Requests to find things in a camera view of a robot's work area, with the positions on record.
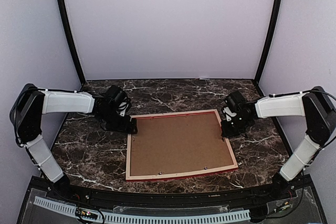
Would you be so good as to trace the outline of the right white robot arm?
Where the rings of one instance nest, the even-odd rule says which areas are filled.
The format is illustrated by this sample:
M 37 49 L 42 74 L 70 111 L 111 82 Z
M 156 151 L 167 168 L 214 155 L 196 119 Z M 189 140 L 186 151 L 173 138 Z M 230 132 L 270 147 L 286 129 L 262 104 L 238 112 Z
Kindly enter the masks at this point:
M 234 91 L 224 99 L 221 121 L 222 137 L 244 134 L 258 119 L 276 119 L 286 138 L 301 136 L 290 141 L 292 154 L 274 176 L 275 183 L 268 188 L 273 200 L 288 191 L 288 182 L 309 167 L 319 153 L 335 141 L 335 96 L 316 86 L 305 91 L 270 94 L 256 100 L 247 100 Z

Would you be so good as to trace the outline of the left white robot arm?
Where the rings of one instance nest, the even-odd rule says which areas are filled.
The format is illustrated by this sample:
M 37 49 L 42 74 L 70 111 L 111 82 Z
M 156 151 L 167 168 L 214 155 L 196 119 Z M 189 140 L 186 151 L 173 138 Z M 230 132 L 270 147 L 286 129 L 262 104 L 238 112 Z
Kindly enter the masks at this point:
M 74 197 L 74 189 L 67 184 L 67 175 L 45 140 L 43 116 L 58 113 L 92 114 L 106 131 L 136 134 L 137 120 L 128 115 L 131 106 L 127 93 L 115 85 L 105 92 L 92 93 L 47 89 L 27 83 L 15 100 L 9 118 L 17 146 L 26 150 L 33 164 L 54 184 L 54 193 L 61 200 L 69 201 Z

